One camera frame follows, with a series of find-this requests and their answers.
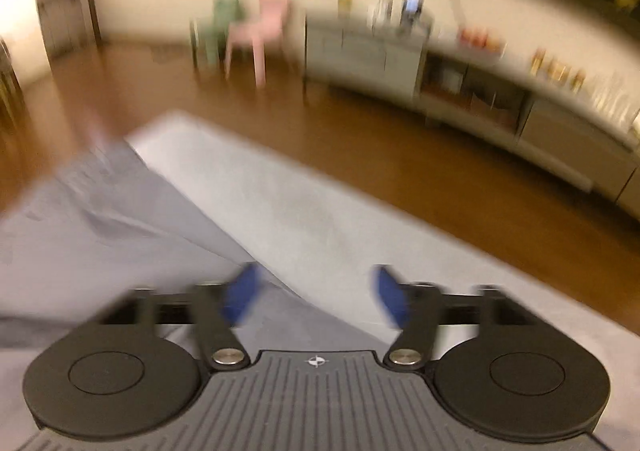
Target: cabinet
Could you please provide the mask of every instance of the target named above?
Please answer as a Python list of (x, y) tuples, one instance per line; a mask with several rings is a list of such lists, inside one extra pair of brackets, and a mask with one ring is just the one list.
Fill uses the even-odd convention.
[(307, 23), (307, 76), (404, 102), (408, 107), (414, 101), (421, 56), (422, 43), (413, 46), (366, 29)]
[(640, 220), (640, 169), (636, 169), (624, 188), (618, 205)]
[(544, 100), (533, 104), (520, 141), (585, 175), (613, 200), (636, 169), (629, 150), (587, 121)]

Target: metal screw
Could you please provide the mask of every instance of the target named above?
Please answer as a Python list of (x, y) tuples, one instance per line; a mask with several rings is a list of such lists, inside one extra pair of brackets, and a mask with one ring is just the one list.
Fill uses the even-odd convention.
[(395, 365), (412, 366), (418, 364), (422, 356), (415, 350), (400, 348), (389, 354), (389, 360)]
[(222, 348), (213, 354), (213, 360), (219, 365), (236, 365), (244, 359), (244, 352), (237, 348)]

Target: black circular motor housing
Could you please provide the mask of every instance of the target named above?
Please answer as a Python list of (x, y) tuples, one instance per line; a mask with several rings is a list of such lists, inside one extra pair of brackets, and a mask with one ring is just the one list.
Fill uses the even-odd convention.
[(111, 439), (180, 413), (200, 386), (196, 361), (140, 327), (81, 327), (29, 366), (23, 394), (34, 418), (59, 433)]
[(434, 385), (462, 422), (526, 443), (593, 431), (610, 391), (596, 357), (536, 326), (510, 327), (450, 349), (436, 364)]

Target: gray blanket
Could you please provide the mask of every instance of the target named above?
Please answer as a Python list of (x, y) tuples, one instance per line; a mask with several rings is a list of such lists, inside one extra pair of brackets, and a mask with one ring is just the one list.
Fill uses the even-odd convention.
[[(130, 288), (225, 281), (253, 258), (126, 145), (87, 155), (38, 185), (0, 223), (0, 443), (36, 426), (22, 375), (48, 345)], [(266, 269), (236, 332), (261, 349), (343, 351), (385, 344), (300, 299)], [(189, 327), (166, 337), (192, 349)]]

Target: wooden floor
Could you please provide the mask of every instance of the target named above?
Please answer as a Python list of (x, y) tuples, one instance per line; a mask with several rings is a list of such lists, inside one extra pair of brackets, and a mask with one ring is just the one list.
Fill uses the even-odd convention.
[(239, 60), (230, 82), (197, 76), (188, 55), (142, 46), (55, 62), (52, 78), (26, 92), (30, 119), (4, 134), (0, 208), (83, 150), (179, 108), (397, 206), (640, 334), (638, 222), (417, 115), (321, 84), (310, 85), (305, 106), (294, 70), (268, 63), (260, 92), (252, 72)]

